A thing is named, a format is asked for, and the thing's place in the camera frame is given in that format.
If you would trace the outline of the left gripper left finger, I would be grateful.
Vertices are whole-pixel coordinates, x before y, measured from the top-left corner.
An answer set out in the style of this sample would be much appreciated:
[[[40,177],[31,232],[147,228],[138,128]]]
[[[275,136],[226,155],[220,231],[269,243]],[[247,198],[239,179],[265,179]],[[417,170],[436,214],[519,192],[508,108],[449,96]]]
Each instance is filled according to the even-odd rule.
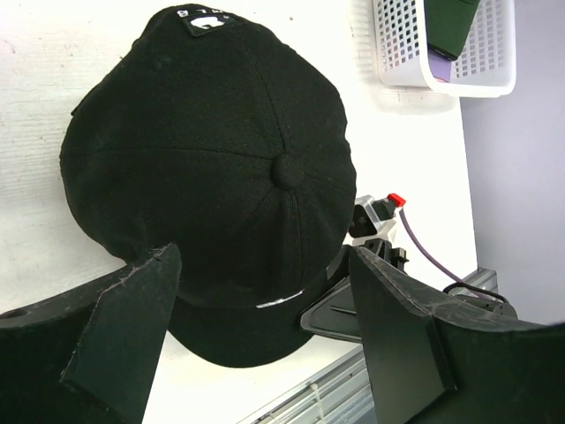
[[[1,315],[3,423],[140,423],[181,271],[177,246]]]

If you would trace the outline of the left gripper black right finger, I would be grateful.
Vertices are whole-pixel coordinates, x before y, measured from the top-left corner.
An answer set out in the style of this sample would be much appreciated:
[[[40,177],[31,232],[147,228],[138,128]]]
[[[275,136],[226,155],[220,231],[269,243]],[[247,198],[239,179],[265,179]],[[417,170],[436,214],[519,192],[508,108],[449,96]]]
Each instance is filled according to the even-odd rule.
[[[363,247],[349,271],[378,422],[563,422],[562,324],[472,306]]]

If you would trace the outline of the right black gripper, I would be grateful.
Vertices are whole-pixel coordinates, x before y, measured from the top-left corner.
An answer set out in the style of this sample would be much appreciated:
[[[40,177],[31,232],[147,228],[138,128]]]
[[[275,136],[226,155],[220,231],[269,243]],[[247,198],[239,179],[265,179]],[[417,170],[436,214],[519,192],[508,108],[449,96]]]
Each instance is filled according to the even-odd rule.
[[[382,260],[401,272],[409,261],[406,251],[393,247],[382,238],[370,238],[365,247]],[[361,332],[358,324],[352,289],[350,287],[349,248],[343,246],[326,270],[323,294],[300,316],[303,331],[334,340],[360,343]]]

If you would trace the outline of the black NY baseball cap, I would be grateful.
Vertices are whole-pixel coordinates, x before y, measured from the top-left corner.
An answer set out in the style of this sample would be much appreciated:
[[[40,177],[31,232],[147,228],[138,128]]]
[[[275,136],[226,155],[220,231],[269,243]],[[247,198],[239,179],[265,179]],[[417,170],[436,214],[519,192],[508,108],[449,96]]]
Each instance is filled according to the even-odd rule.
[[[267,27],[201,4],[158,11],[72,111],[65,197],[131,262],[168,243],[182,271],[169,332],[222,367],[306,344],[356,170],[336,87]]]

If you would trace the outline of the green NY baseball cap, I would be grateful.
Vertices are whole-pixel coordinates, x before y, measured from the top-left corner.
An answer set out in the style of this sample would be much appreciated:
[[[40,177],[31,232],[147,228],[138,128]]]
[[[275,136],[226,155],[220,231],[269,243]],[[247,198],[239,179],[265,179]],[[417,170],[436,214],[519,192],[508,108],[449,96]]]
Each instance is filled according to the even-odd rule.
[[[429,48],[455,61],[471,30],[479,0],[425,0],[426,39]]]

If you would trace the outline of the purple baseball cap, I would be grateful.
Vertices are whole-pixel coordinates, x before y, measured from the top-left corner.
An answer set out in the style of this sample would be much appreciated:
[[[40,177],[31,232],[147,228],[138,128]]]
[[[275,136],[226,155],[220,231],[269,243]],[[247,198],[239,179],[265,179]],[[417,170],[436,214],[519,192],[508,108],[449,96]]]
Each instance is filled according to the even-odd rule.
[[[451,80],[452,62],[431,48],[427,51],[427,57],[428,66],[433,77],[439,82],[449,83]]]

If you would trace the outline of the white plastic basket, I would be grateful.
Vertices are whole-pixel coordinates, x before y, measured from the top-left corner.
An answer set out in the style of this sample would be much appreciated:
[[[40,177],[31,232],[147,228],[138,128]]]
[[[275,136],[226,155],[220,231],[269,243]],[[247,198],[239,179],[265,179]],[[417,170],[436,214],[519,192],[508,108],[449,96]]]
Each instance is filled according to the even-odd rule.
[[[516,85],[512,1],[375,1],[378,69],[388,86],[496,98]]]

